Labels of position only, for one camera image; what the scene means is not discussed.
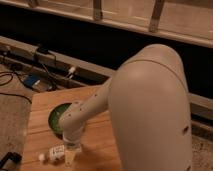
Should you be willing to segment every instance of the wire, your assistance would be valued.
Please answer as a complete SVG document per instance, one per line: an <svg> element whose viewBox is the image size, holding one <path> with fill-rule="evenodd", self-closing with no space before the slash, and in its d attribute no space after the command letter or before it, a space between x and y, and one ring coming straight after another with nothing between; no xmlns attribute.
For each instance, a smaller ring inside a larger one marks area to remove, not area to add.
<svg viewBox="0 0 213 171"><path fill-rule="evenodd" d="M52 85L51 90L56 90L57 89L57 84L54 81L54 76L49 72L49 70L47 69L47 67L41 63L41 65L43 66L45 72L47 73L48 77L49 77L49 81Z"/></svg>
<svg viewBox="0 0 213 171"><path fill-rule="evenodd" d="M3 72L0 72L0 78L6 77L6 76L9 76L10 78L7 81L5 81L5 82L0 83L0 86L4 86L4 85L9 84L13 80L13 75L14 74L17 76L17 78L19 79L19 81L23 84L20 76L23 76L23 75L26 75L26 74L19 74L19 73L16 73L14 71L3 71ZM31 100L28 97L20 95L20 94L4 93L4 92L0 92L0 94L1 95L5 95L5 96L7 95L7 96L21 97L21 98L26 99L29 103L32 103Z"/></svg>
<svg viewBox="0 0 213 171"><path fill-rule="evenodd" d="M2 75L0 75L0 78L3 78L3 77L5 77L5 76L9 76L10 79L8 79L7 81L5 81L5 82L3 82L3 83L0 83L0 86L7 85L7 84L9 84L9 83L13 80L13 75L10 74L10 73L2 74Z"/></svg>
<svg viewBox="0 0 213 171"><path fill-rule="evenodd" d="M26 96L23 96L23 95L20 95L20 94L13 94L13 93L3 93L3 92L0 92L1 95L5 95L5 96L15 96L15 97L21 97L21 98L24 98L25 100L27 100L30 104L32 104L32 101L26 97Z"/></svg>

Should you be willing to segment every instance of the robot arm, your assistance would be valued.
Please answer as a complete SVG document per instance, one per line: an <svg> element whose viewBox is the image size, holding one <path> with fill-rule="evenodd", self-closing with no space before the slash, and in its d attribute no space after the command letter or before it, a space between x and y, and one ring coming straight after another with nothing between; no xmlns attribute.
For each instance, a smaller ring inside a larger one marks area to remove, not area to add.
<svg viewBox="0 0 213 171"><path fill-rule="evenodd" d="M106 109L124 171L192 171L188 89L173 49L145 47L88 100L71 106L60 119L64 141L75 144L84 122Z"/></svg>

